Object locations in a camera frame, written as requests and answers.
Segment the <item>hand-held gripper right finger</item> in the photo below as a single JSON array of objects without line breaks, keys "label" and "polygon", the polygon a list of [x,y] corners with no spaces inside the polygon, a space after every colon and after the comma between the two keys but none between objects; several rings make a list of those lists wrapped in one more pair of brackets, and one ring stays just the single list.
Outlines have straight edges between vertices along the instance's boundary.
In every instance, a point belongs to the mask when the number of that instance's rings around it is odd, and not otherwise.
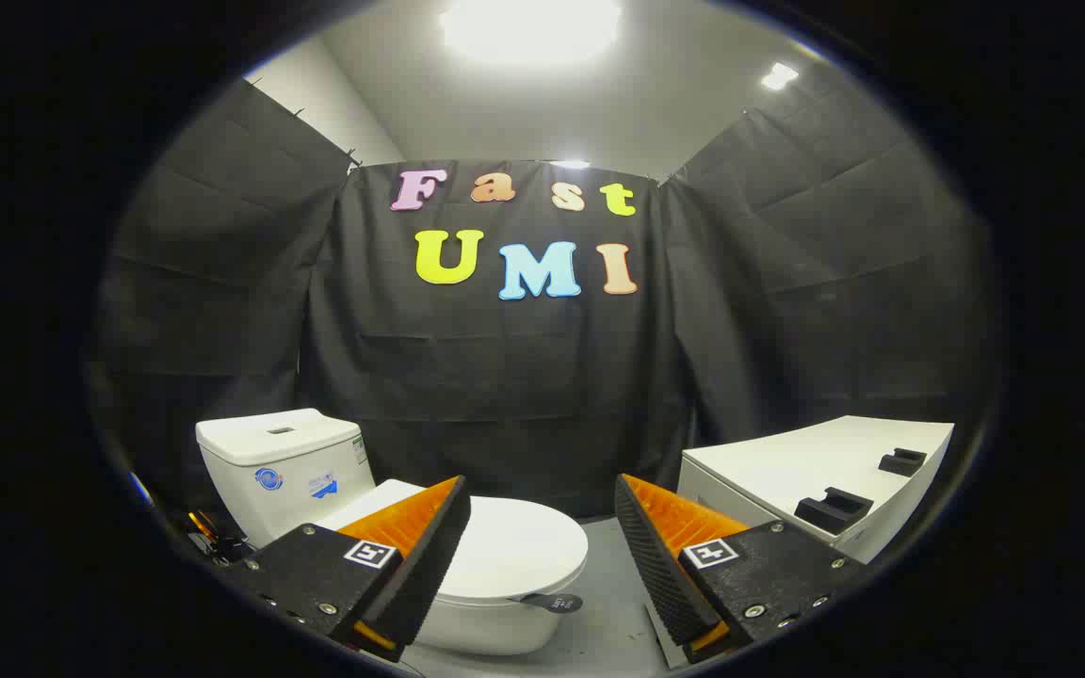
[{"label": "hand-held gripper right finger", "polygon": [[749,526],[629,474],[615,479],[614,509],[651,605],[689,664],[813,621],[866,570],[788,521]]}]

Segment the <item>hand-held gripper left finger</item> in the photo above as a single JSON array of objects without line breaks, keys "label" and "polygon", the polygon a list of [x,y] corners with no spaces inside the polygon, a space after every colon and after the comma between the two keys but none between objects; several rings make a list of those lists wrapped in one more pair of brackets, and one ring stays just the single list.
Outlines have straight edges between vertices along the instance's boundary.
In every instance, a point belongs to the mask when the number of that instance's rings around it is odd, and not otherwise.
[{"label": "hand-held gripper left finger", "polygon": [[340,527],[302,524],[238,563],[238,588],[352,651],[414,643],[471,515],[464,476]]}]

